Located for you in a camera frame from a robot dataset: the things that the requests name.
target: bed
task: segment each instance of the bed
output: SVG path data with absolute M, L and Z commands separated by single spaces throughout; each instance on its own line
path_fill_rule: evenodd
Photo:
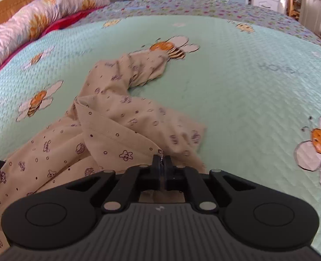
M 32 2 L 14 1 L 0 2 L 0 23 Z M 216 0 L 115 2 L 25 44 L 0 69 L 0 160 L 65 113 L 95 62 L 174 36 L 179 52 L 196 49 L 131 94 L 204 123 L 199 155 L 208 169 L 309 202 L 321 253 L 321 155 L 311 145 L 321 129 L 321 40 L 277 12 Z M 50 105 L 30 112 L 24 103 L 49 89 Z

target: quilted blanket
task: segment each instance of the quilted blanket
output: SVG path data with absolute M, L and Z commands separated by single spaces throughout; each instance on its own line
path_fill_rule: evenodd
M 321 253 L 321 46 L 278 30 L 160 15 L 53 31 L 0 71 L 0 159 L 65 113 L 92 64 L 155 49 L 170 56 L 164 75 L 131 94 L 205 124 L 199 155 L 207 169 L 309 202 Z M 299 152 L 304 142 L 308 157 Z

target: pillow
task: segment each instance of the pillow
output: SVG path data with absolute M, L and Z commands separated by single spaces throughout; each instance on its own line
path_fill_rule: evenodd
M 100 8 L 109 0 L 35 0 L 0 25 L 0 65 L 21 45 L 39 38 L 53 22 L 81 10 Z

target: striped bee body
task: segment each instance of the striped bee body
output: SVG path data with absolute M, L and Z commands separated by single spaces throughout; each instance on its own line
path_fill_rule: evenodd
M 31 105 L 29 108 L 29 111 L 27 112 L 27 115 L 29 117 L 32 117 L 35 114 L 35 112 L 40 108 L 41 103 L 42 103 L 42 101 L 40 101 L 39 103 L 37 103 L 35 105 Z
M 183 59 L 186 56 L 186 53 L 180 48 L 173 47 L 168 50 L 168 55 L 170 59 Z

